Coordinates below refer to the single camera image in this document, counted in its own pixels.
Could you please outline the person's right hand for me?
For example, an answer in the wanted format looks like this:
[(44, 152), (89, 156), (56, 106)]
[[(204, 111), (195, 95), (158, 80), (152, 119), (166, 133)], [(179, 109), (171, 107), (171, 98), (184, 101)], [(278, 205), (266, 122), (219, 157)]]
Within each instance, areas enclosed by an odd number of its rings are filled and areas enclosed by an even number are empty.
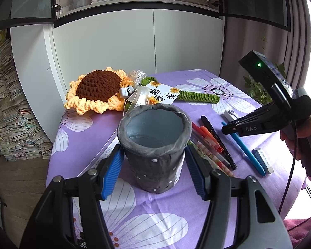
[[(311, 117), (306, 120), (298, 129), (297, 129), (297, 137), (298, 138), (306, 138), (311, 136)], [(280, 132), (280, 139), (281, 141), (284, 141), (291, 152), (291, 154), (294, 154), (294, 141), (290, 140), (288, 136), (281, 131)]]

